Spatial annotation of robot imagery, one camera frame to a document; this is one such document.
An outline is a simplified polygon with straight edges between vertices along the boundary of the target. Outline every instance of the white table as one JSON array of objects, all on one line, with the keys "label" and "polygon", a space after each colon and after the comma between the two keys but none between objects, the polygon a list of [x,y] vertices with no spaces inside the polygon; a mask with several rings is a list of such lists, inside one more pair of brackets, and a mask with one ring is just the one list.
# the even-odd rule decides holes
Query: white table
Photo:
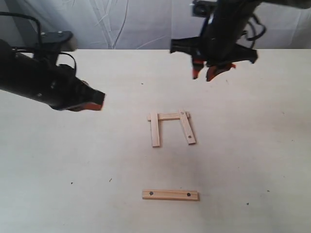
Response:
[{"label": "white table", "polygon": [[[210,83],[191,79],[181,53],[73,55],[78,77],[107,94],[101,112],[0,92],[1,233],[311,231],[311,50],[261,50]],[[146,116],[181,108],[198,144],[165,121],[152,148]],[[142,200],[148,188],[201,200]]]}]

